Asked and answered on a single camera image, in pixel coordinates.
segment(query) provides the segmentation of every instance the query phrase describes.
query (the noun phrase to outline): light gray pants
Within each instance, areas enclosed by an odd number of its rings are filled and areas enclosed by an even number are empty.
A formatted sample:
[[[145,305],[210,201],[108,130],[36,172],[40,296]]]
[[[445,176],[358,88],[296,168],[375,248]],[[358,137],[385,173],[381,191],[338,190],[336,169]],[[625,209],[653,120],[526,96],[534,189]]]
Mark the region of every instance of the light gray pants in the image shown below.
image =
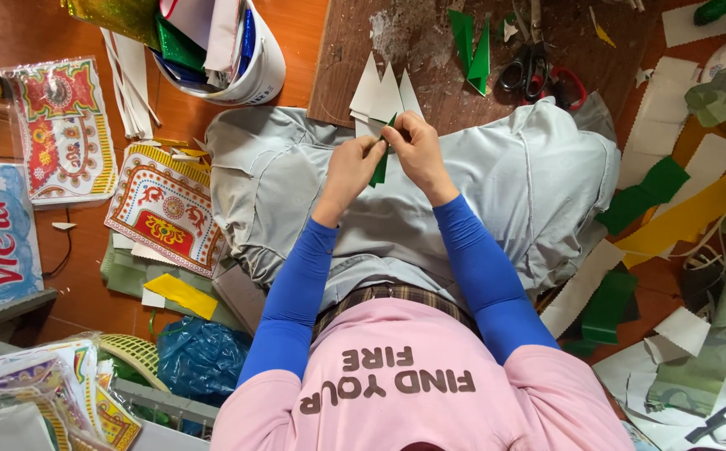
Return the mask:
[[[231,256],[254,282],[273,282],[316,206],[333,147],[352,138],[353,130],[307,119],[297,108],[228,110],[210,124],[213,212]],[[592,219],[609,206],[619,150],[579,131],[552,102],[441,137],[441,150],[452,181],[531,299],[571,277],[605,235]],[[366,187],[340,221],[321,308],[381,282],[465,305],[433,210],[393,154],[386,183]]]

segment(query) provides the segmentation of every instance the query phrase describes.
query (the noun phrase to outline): glittery gold paper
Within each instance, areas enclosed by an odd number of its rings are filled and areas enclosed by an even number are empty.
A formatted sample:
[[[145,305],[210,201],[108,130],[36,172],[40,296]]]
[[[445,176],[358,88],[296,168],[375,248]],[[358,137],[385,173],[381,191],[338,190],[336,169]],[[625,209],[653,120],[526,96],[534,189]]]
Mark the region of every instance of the glittery gold paper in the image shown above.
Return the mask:
[[[159,0],[61,0],[71,16],[160,51],[155,13]]]

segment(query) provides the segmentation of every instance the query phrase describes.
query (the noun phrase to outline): white bucket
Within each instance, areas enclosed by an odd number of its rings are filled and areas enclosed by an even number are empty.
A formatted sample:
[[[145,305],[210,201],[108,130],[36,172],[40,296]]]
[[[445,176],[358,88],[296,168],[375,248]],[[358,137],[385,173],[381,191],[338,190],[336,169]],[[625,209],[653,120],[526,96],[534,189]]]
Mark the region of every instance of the white bucket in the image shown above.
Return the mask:
[[[251,0],[246,0],[246,4],[251,9],[251,16],[255,19],[255,50],[251,54],[246,72],[235,83],[218,92],[197,91],[183,87],[155,58],[162,76],[180,91],[218,105],[264,104],[279,94],[285,83],[285,57],[282,56],[282,50],[279,48],[277,40],[271,34],[268,25],[257,14],[257,9]]]

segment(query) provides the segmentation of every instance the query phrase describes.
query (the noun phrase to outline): wooden board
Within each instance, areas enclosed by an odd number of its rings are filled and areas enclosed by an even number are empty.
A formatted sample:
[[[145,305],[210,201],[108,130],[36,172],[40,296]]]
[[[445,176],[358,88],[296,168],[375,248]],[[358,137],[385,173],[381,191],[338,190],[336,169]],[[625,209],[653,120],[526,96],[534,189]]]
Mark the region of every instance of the wooden board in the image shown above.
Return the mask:
[[[394,66],[397,79],[408,68],[422,112],[439,134],[487,124],[508,116],[518,105],[518,94],[496,87],[499,68],[508,63],[523,42],[521,32],[508,44],[490,37],[491,72],[487,95],[480,96],[465,80],[449,31],[447,8],[475,18],[478,42],[485,17],[496,32],[513,6],[502,0],[330,0],[321,40],[316,78],[308,117],[354,127],[349,102],[360,80],[368,53],[374,49],[382,74],[385,61]],[[598,0],[545,2],[542,30],[550,63],[574,71],[586,89],[599,91],[611,114],[618,117],[630,89],[635,86],[639,62],[660,16],[659,2],[643,13],[626,4]],[[617,48],[597,37],[589,15]],[[517,2],[529,23],[530,4]]]

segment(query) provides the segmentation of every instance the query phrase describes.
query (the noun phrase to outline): pink t-shirt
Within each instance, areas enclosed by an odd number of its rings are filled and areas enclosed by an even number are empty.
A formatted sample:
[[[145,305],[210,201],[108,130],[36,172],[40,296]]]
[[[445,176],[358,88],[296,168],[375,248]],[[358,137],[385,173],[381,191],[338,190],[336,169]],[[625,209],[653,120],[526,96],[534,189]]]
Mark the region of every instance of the pink t-shirt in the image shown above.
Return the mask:
[[[372,299],[340,314],[311,347],[302,381],[255,375],[221,407],[211,451],[633,450],[589,366],[522,346],[499,366],[447,314]]]

